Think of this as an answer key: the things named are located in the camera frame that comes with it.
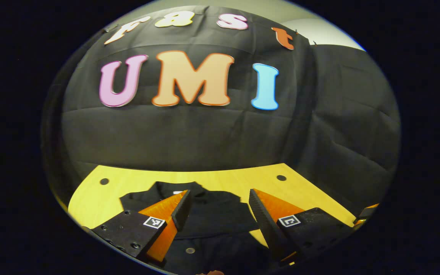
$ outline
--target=yellow table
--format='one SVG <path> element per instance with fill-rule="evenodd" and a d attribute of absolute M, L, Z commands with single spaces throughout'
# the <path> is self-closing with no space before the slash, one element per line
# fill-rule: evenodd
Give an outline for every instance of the yellow table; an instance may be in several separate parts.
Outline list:
<path fill-rule="evenodd" d="M 285 176 L 286 180 L 280 181 L 278 175 Z M 103 178 L 108 179 L 109 183 L 102 185 L 100 181 Z M 120 197 L 127 193 L 147 191 L 156 181 L 196 181 L 207 190 L 238 195 L 241 202 L 249 202 L 249 192 L 255 188 L 304 210 L 319 207 L 351 227 L 356 219 L 342 205 L 284 163 L 206 172 L 145 171 L 99 165 L 73 194 L 68 207 L 69 214 L 80 226 L 95 228 L 124 210 Z M 260 230 L 250 233 L 267 246 Z"/>

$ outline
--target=black shirt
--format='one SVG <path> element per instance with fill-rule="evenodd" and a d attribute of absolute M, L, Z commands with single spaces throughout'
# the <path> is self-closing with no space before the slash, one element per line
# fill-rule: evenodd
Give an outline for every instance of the black shirt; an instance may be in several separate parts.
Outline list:
<path fill-rule="evenodd" d="M 225 191 L 209 191 L 196 182 L 156 182 L 145 192 L 122 198 L 124 210 L 140 211 L 172 195 L 191 190 L 192 207 L 161 268 L 179 275 L 220 270 L 225 275 L 259 274 L 269 265 L 269 250 L 249 232 L 257 230 L 246 203 Z"/>

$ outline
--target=black cloth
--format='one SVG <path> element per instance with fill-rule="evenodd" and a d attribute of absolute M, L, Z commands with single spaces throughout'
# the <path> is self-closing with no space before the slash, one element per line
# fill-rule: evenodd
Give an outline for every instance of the black cloth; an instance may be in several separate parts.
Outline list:
<path fill-rule="evenodd" d="M 247 204 L 225 191 L 209 191 L 196 182 L 156 182 L 145 192 L 120 198 L 124 210 L 140 211 L 173 195 L 191 190 L 192 207 L 181 232 L 169 248 L 162 269 L 179 275 L 220 270 L 226 275 L 260 274 L 270 263 L 269 250 L 249 231 L 259 229 Z"/>

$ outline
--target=wooden table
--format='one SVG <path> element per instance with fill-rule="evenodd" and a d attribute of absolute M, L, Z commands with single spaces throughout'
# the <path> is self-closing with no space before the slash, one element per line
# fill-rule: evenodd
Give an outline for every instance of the wooden table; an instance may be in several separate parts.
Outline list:
<path fill-rule="evenodd" d="M 285 176 L 286 180 L 280 181 L 277 179 L 278 175 Z M 103 178 L 108 179 L 109 183 L 102 185 L 100 181 Z M 99 165 L 73 194 L 68 212 L 80 226 L 95 228 L 124 210 L 120 197 L 131 192 L 147 191 L 156 181 L 196 181 L 207 190 L 227 191 L 238 195 L 241 202 L 248 202 L 249 191 L 255 188 L 304 210 L 319 207 L 351 227 L 356 219 L 347 209 L 284 163 L 206 172 L 147 171 Z M 260 230 L 250 233 L 267 246 Z"/>

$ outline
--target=pink letter u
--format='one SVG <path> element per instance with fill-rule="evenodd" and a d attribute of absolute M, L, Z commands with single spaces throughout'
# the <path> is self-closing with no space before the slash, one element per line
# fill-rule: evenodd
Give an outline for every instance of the pink letter u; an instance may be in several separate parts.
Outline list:
<path fill-rule="evenodd" d="M 101 102 L 108 107 L 120 107 L 129 103 L 137 92 L 138 76 L 142 63 L 147 60 L 148 56 L 136 55 L 127 59 L 125 63 L 128 65 L 127 78 L 125 79 L 125 87 L 119 94 L 113 91 L 113 79 L 115 71 L 120 67 L 120 61 L 108 63 L 101 68 L 101 82 L 99 86 L 99 97 Z"/>

